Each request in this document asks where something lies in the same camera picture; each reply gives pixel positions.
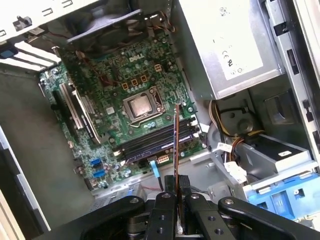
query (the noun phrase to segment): metal frame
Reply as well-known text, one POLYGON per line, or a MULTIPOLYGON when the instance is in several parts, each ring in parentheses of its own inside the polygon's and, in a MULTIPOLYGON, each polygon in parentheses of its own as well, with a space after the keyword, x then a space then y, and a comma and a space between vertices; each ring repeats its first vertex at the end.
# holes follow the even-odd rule
POLYGON ((308 118, 306 116, 306 109, 304 108, 304 101, 310 101, 310 97, 308 95, 307 86, 306 86, 307 77, 305 75, 305 72, 301 63, 299 62, 299 59, 297 58, 297 53, 295 50, 295 46, 293 44, 293 37, 290 35, 290 32, 276 36, 275 30, 273 29, 274 26, 277 26, 286 22, 287 19, 284 16, 285 15, 284 10, 281 7, 279 0, 266 0, 264 3, 270 16, 269 21, 272 27, 272 34, 274 36, 276 45, 279 49, 280 57, 286 69, 286 72, 293 90, 293 94, 299 109, 303 126, 306 131, 306 135, 309 141, 313 158, 314 160, 319 162, 320 153, 318 151, 317 144, 313 136, 313 132, 319 131, 318 125, 315 120, 308 121, 308 118), (290 57, 287 54, 287 51, 289 50, 292 50, 295 56, 296 64, 299 69, 299 73, 297 74, 295 74, 292 69, 290 57))

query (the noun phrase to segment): label sticker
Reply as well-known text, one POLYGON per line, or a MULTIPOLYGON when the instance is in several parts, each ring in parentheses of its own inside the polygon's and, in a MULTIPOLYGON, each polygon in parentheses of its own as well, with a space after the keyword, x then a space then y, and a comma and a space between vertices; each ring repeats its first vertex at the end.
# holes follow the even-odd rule
POLYGON ((228 153, 232 151, 232 146, 223 142, 219 142, 217 148, 228 153))
POLYGON ((231 80, 255 69, 263 62, 251 30, 249 1, 215 0, 212 43, 226 80, 231 80))
POLYGON ((280 152, 278 155, 279 155, 280 157, 284 157, 284 156, 288 156, 288 155, 290 155, 290 154, 292 154, 292 152, 290 152, 290 151, 283 151, 283 152, 280 152))

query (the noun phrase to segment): sata port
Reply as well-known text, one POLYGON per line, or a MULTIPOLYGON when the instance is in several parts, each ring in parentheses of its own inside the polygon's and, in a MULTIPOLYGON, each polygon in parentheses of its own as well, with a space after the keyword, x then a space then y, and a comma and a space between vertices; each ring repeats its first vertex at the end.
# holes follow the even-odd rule
POLYGON ((93 174, 93 177, 95 178, 101 178, 105 175, 105 170, 100 170, 100 171, 96 171, 94 174, 93 174))
POLYGON ((101 159, 100 158, 96 158, 96 159, 92 160, 90 163, 91 163, 92 166, 97 165, 97 164, 101 163, 101 159))
POLYGON ((163 155, 163 156, 158 157, 159 164, 163 164, 165 162, 168 162, 169 160, 170 160, 170 158, 168 155, 163 155))

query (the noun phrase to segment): screw hole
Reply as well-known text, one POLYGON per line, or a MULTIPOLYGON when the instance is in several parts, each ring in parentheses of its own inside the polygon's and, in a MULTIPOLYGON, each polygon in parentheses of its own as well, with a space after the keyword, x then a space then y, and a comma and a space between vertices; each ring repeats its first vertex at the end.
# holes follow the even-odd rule
POLYGON ((164 229, 162 227, 160 227, 157 231, 158 234, 162 234, 164 232, 164 229))
POLYGON ((222 229, 216 229, 216 230, 214 230, 214 233, 217 235, 222 235, 222 234, 224 234, 224 231, 222 229))

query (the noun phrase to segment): bolt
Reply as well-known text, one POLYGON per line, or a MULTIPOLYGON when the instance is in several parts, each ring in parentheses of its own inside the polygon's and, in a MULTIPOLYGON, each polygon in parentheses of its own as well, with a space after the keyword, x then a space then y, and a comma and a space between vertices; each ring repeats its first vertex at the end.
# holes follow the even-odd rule
POLYGON ((131 204, 136 204, 136 203, 138 203, 138 202, 139 202, 139 199, 136 198, 136 197, 135 197, 135 198, 132 198, 131 201, 130 201, 131 204))
POLYGON ((213 162, 210 162, 208 165, 206 165, 206 168, 208 169, 208 168, 211 168, 211 167, 213 167, 215 164, 213 163, 213 162))
POLYGON ((228 205, 231 205, 231 204, 234 204, 235 202, 233 201, 233 200, 231 200, 231 199, 226 199, 226 200, 224 200, 224 202, 226 203, 226 204, 228 204, 228 205))
POLYGON ((194 193, 194 194, 191 194, 191 198, 192 198, 192 199, 198 199, 198 198, 200 198, 200 197, 199 197, 199 194, 195 194, 195 193, 194 193))
POLYGON ((168 199, 171 198, 171 195, 169 193, 165 193, 161 197, 163 197, 164 199, 168 199))

